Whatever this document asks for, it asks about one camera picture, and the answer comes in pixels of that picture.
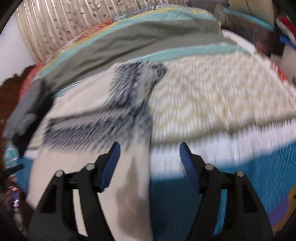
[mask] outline orange fabric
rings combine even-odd
[[[91,28],[89,28],[88,30],[84,31],[82,34],[80,34],[77,38],[76,38],[76,42],[85,39],[86,37],[88,37],[89,35],[97,32],[98,30],[110,25],[113,23],[112,19],[106,19],[103,22],[101,22],[100,24],[93,26]]]
[[[282,81],[289,81],[289,78],[288,76],[275,64],[275,63],[271,63],[271,68],[274,69],[277,74],[278,74],[278,77],[282,80]]]
[[[35,65],[33,69],[31,69],[31,71],[29,72],[28,76],[24,80],[22,87],[20,89],[19,101],[24,96],[24,94],[28,91],[28,89],[32,86],[34,77],[38,74],[39,70],[43,66],[45,66],[45,61],[38,63],[37,65]]]

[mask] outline wooden headboard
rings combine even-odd
[[[27,67],[20,76],[15,74],[12,78],[6,79],[0,86],[0,169],[5,167],[4,152],[7,140],[2,137],[5,122],[16,107],[22,84],[33,67]]]

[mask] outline dark gray patterned fabric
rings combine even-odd
[[[126,19],[126,18],[130,18],[130,17],[134,17],[134,16],[137,16],[141,13],[144,13],[144,12],[149,12],[149,11],[152,11],[154,10],[154,7],[147,7],[145,9],[140,9],[140,10],[137,10],[137,11],[130,11],[130,12],[126,12],[122,15],[119,15],[119,16],[116,16],[113,18],[113,22],[117,22],[117,21],[120,21],[120,20],[123,20],[123,19]]]
[[[159,63],[135,62],[117,67],[105,105],[96,111],[51,119],[45,145],[81,152],[96,151],[118,141],[128,150],[136,133],[148,142],[152,129],[148,95],[165,73]]]

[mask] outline white wall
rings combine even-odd
[[[35,63],[22,38],[14,13],[0,35],[0,85],[5,79],[15,73],[21,74],[25,67]]]

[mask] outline purple fabric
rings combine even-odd
[[[275,226],[279,221],[283,219],[286,212],[288,211],[288,197],[286,197],[275,210],[268,214],[269,221],[272,226]]]

